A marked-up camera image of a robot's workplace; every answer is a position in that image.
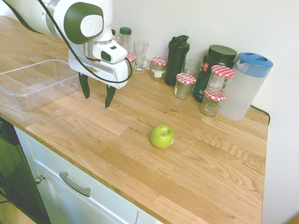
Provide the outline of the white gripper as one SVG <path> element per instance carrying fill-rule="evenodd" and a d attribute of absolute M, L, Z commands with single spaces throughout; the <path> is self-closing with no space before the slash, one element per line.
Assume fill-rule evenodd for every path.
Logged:
<path fill-rule="evenodd" d="M 107 96 L 105 99 L 105 108 L 108 108 L 115 96 L 116 88 L 122 88 L 127 84 L 128 65 L 125 61 L 111 64 L 105 61 L 90 61 L 81 56 L 78 59 L 86 66 L 95 76 L 85 69 L 82 64 L 75 58 L 71 51 L 68 53 L 68 63 L 71 69 L 76 70 L 79 75 L 79 82 L 82 92 L 86 99 L 90 97 L 90 87 L 88 77 L 99 80 L 107 85 Z"/>

